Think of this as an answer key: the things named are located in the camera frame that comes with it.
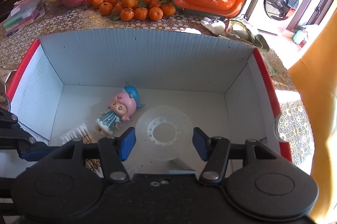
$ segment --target patterned tablecloth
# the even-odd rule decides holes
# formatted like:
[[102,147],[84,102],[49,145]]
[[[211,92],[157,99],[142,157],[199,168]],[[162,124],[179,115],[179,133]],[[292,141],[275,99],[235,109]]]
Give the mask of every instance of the patterned tablecloth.
[[[57,14],[46,12],[43,17],[9,38],[5,35],[3,23],[0,23],[0,66],[19,63],[32,41],[51,33],[99,28],[137,28],[212,35],[201,25],[202,18],[202,15],[194,12],[176,12],[176,14],[159,21],[133,19],[124,22],[121,20],[112,21],[86,4],[76,9],[60,7]],[[268,53],[262,54],[278,71],[277,75],[272,77],[278,97],[278,90],[298,94],[287,69],[284,68],[277,54],[272,49]],[[314,149],[308,116],[299,95],[295,98],[282,95],[279,102],[283,110],[278,126],[279,135],[282,139],[290,142],[293,162],[301,167],[306,161],[311,162]]]

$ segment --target transparent plastic lid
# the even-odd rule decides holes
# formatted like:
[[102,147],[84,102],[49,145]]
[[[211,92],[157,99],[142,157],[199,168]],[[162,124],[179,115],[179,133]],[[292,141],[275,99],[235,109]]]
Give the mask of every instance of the transparent plastic lid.
[[157,160],[179,157],[192,142],[193,125],[181,110],[159,106],[145,112],[136,124],[136,139],[142,151]]

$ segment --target green leaf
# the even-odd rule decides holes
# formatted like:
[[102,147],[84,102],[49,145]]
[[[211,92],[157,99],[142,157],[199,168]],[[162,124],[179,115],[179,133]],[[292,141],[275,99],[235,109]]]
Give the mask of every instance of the green leaf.
[[142,0],[138,0],[138,8],[140,7],[147,8],[146,3]]
[[115,20],[118,20],[120,18],[120,14],[117,14],[117,13],[113,13],[111,16],[110,16],[110,19],[115,21]]

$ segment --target washing machine door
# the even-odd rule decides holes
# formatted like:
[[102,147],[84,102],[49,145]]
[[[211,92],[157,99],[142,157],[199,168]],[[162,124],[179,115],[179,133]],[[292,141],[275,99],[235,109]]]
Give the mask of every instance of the washing machine door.
[[281,35],[303,0],[257,0],[248,22],[259,30]]
[[299,0],[264,0],[264,10],[273,20],[285,20],[292,17],[299,6]]

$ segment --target blue hat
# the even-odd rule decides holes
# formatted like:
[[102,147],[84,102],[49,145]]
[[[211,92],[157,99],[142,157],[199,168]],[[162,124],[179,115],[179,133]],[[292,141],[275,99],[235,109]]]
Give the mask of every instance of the blue hat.
[[144,107],[145,104],[139,103],[139,93],[135,87],[132,87],[131,85],[126,85],[124,87],[124,90],[129,94],[130,98],[133,98],[136,101],[137,108]]

